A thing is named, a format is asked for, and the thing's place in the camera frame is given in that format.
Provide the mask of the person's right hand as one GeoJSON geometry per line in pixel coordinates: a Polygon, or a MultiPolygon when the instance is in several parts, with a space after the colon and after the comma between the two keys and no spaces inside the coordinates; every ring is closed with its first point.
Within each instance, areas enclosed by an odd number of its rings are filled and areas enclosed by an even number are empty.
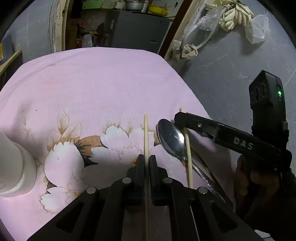
{"type": "Polygon", "coordinates": [[[234,179],[234,195],[238,209],[268,201],[279,187],[280,179],[276,173],[251,171],[245,158],[239,156],[234,179]]]}

